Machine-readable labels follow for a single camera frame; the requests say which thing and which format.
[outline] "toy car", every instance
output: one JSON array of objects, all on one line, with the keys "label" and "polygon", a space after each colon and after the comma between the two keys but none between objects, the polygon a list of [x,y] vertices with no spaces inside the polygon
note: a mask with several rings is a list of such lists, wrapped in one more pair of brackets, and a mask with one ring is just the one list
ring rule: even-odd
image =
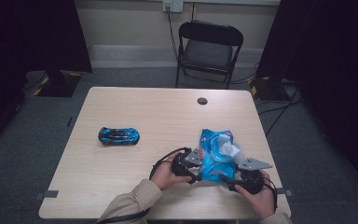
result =
[{"label": "toy car", "polygon": [[139,133],[133,128],[111,129],[102,127],[98,139],[105,146],[109,145],[136,145],[139,141]]}]

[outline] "person's right hand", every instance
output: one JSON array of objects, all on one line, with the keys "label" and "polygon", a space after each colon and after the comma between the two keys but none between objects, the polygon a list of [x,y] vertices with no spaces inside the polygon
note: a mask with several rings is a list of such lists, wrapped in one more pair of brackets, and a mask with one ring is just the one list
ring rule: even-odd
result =
[{"label": "person's right hand", "polygon": [[[260,171],[265,178],[269,179],[269,174],[263,170]],[[264,183],[270,185],[267,179],[264,179]],[[234,188],[251,204],[260,220],[275,214],[274,196],[268,187],[264,186],[257,194],[251,194],[239,185],[234,186]]]}]

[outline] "sleeve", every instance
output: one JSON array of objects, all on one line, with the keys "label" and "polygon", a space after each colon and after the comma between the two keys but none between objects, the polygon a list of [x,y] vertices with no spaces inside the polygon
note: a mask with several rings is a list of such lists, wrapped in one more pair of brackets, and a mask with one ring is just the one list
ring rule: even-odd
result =
[{"label": "sleeve", "polygon": [[293,224],[293,222],[286,213],[275,213],[261,220],[260,224]]},{"label": "sleeve", "polygon": [[[162,192],[155,183],[144,179],[130,193],[118,195],[106,208],[98,221],[137,214],[153,206],[162,198]],[[144,218],[119,223],[147,223]]]}]

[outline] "chair seat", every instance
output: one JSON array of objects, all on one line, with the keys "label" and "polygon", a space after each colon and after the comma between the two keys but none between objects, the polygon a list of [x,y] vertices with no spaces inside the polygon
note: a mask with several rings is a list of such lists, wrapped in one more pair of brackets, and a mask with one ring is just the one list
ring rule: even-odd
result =
[{"label": "chair seat", "polygon": [[232,51],[231,46],[189,40],[182,64],[229,71]]}]

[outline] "wooden table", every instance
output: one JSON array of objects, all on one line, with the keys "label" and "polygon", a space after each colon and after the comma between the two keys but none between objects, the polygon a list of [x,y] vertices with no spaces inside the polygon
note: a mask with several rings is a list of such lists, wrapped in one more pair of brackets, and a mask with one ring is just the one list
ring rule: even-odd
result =
[{"label": "wooden table", "polygon": [[[207,105],[199,105],[204,97]],[[105,147],[98,140],[102,127],[135,128],[136,146]],[[231,130],[243,154],[274,165],[269,145],[248,91],[94,87],[80,111],[45,198],[42,218],[98,218],[118,195],[148,178],[152,165],[179,147],[198,146],[201,130]],[[268,169],[277,188],[278,172]],[[285,195],[278,211],[291,215]],[[200,181],[164,191],[149,219],[255,218],[240,194],[224,184]]]}]

